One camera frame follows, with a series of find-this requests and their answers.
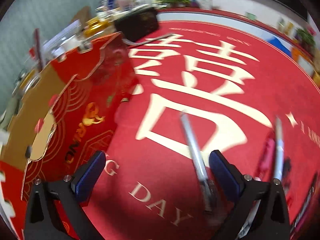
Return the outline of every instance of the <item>gray wall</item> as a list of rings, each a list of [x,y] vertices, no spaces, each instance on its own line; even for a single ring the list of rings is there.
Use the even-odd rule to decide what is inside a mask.
[[[84,6],[91,13],[101,0],[15,0],[0,22],[0,114],[14,89],[14,81],[24,68],[32,33],[40,28],[44,40],[68,26]]]

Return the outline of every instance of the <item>gold logo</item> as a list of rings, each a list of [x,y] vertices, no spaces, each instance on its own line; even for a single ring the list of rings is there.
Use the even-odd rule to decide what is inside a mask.
[[[79,128],[76,130],[76,133],[73,136],[73,142],[69,146],[69,151],[65,156],[65,161],[67,163],[72,163],[74,160],[74,156],[76,153],[76,147],[79,146],[81,142],[81,138],[84,137],[85,133],[87,132],[86,126],[90,126],[93,124],[101,123],[104,121],[105,116],[99,117],[98,116],[99,108],[96,103],[92,102],[87,104],[85,108],[84,116],[82,117],[82,122],[79,123]]]

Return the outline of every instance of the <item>silver pen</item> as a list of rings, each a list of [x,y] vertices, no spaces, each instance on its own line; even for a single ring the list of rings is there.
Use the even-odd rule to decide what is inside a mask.
[[[284,142],[283,142],[282,123],[278,116],[276,116],[275,134],[276,134],[276,158],[275,158],[274,173],[273,173],[272,180],[279,179],[281,181],[283,162],[284,162]],[[254,207],[250,211],[247,220],[243,225],[243,229],[239,232],[238,238],[244,237],[249,232],[249,229],[252,225],[254,217],[257,214],[259,205],[260,205],[260,200],[257,200]]]
[[[181,113],[180,116],[182,127],[186,136],[189,151],[193,160],[196,174],[201,186],[204,198],[204,210],[212,212],[217,206],[217,191],[212,180],[209,180],[204,161],[199,149],[196,136],[194,135],[188,116],[186,113]]]

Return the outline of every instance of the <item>black bag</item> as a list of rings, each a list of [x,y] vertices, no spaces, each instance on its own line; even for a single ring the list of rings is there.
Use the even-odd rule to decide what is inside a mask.
[[[141,8],[115,20],[114,25],[126,39],[136,42],[159,29],[157,14],[157,10],[153,7]]]

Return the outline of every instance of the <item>red carpet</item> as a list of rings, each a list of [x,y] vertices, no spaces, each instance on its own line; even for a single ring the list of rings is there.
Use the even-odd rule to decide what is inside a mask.
[[[168,32],[180,41],[131,50],[143,92],[118,111],[107,152],[112,161],[84,208],[88,217],[105,239],[210,238],[196,173],[184,156],[179,111],[185,110],[205,160],[219,149],[252,175],[279,116],[292,164],[292,221],[320,164],[318,88],[289,57],[247,33],[164,22],[149,38]]]

